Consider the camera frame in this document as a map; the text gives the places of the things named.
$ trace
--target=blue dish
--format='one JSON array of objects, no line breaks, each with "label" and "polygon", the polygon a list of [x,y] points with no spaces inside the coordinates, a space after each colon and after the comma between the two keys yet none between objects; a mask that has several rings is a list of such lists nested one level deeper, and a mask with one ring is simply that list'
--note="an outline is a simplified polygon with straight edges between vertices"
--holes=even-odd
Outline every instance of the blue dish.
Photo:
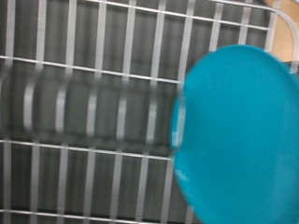
[{"label": "blue dish", "polygon": [[[289,70],[261,49],[230,46],[187,75],[174,163],[185,199],[205,224],[299,220],[299,80]],[[177,126],[178,101],[172,142]]]}]

